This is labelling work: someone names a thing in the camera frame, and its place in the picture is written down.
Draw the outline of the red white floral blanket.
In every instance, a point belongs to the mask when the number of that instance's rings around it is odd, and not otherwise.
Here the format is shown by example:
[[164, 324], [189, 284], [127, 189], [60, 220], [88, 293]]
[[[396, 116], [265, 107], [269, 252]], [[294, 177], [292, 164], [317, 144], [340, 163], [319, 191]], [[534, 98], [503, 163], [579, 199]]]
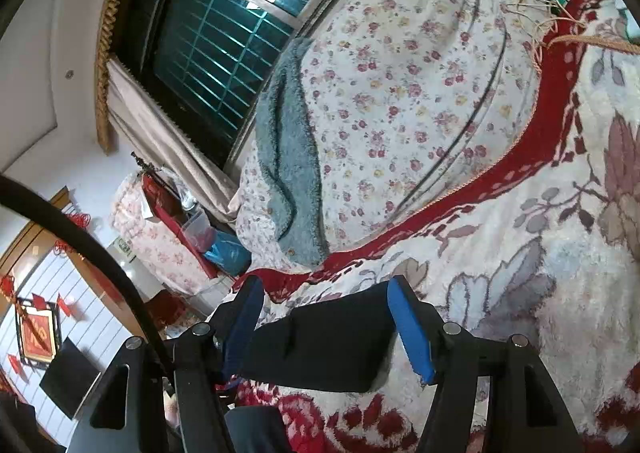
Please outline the red white floral blanket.
[[[259, 327], [296, 308], [404, 277], [475, 337], [522, 334], [540, 355], [582, 452], [639, 447], [639, 55], [612, 0], [570, 0], [548, 32], [524, 132], [477, 178], [327, 273], [267, 272]], [[241, 376], [236, 407], [275, 407], [297, 452], [413, 452], [436, 389], [394, 333], [367, 392]]]

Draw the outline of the floral covered furniture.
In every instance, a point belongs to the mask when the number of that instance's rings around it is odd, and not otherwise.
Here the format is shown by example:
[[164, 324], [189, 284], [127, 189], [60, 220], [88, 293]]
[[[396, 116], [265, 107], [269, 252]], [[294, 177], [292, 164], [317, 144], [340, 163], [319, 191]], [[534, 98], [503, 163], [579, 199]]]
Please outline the floral covered furniture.
[[195, 256], [164, 223], [143, 213], [142, 177], [131, 173], [119, 184], [110, 211], [111, 227], [157, 281], [183, 296], [209, 287], [209, 277]]

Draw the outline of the beige curtain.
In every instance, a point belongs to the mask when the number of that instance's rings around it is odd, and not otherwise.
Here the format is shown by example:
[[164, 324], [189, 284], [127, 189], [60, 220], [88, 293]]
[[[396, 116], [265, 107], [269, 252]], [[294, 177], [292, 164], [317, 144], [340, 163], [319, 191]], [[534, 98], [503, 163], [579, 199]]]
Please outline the beige curtain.
[[174, 172], [194, 198], [223, 224], [238, 216], [238, 185], [169, 118], [118, 60], [107, 61], [108, 118], [145, 161]]

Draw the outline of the clear plastic container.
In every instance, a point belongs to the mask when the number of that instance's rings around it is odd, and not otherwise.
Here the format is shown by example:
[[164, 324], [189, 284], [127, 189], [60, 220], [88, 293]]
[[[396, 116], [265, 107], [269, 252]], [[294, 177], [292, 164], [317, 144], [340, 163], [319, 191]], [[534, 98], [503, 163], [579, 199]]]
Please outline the clear plastic container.
[[214, 244], [216, 231], [206, 213], [194, 213], [181, 228], [184, 238], [201, 254]]

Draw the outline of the dark jacket sleeve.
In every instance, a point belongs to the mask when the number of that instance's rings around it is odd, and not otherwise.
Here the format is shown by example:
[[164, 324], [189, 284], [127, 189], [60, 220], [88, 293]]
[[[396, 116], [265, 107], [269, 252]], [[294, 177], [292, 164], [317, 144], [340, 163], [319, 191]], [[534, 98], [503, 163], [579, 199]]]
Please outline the dark jacket sleeve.
[[237, 407], [224, 417], [236, 453], [292, 453], [281, 413], [275, 407]]

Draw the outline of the window with green grille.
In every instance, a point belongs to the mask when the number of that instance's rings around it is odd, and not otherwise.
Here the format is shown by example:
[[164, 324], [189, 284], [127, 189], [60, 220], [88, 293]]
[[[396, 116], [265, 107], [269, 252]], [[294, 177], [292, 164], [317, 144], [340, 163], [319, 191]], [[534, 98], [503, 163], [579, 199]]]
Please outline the window with green grille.
[[160, 0], [144, 70], [169, 115], [222, 165], [258, 92], [322, 0]]

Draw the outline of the floral quilt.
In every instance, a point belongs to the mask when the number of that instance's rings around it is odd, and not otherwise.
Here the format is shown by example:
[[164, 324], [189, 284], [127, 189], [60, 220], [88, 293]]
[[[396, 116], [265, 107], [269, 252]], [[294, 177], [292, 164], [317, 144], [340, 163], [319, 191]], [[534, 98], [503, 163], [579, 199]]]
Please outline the floral quilt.
[[343, 0], [300, 64], [330, 251], [500, 158], [532, 112], [539, 0]]

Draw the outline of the teal fleece jacket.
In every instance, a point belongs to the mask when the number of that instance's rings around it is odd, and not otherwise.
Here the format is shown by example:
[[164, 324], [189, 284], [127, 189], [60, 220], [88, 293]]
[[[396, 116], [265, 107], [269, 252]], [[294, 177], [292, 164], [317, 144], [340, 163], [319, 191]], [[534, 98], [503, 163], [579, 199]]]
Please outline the teal fleece jacket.
[[300, 65], [311, 45], [297, 37], [280, 55], [255, 109], [257, 158], [283, 254], [314, 270], [329, 256], [322, 222], [318, 149], [308, 120]]

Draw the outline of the blue plastic bag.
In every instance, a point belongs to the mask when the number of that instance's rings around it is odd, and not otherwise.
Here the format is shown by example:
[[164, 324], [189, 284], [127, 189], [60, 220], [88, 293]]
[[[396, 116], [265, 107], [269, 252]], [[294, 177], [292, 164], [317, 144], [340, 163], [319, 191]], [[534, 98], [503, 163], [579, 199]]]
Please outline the blue plastic bag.
[[252, 262], [252, 254], [238, 238], [222, 231], [215, 232], [213, 243], [203, 256], [232, 277], [239, 277], [245, 273]]

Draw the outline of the black pants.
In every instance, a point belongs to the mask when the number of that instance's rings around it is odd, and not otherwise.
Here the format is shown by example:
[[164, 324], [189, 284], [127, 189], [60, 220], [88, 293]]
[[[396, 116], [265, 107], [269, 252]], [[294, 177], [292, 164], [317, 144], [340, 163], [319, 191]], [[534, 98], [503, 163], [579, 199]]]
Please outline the black pants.
[[327, 392], [367, 392], [381, 372], [395, 323], [388, 284], [294, 309], [254, 331], [238, 374], [250, 381]]

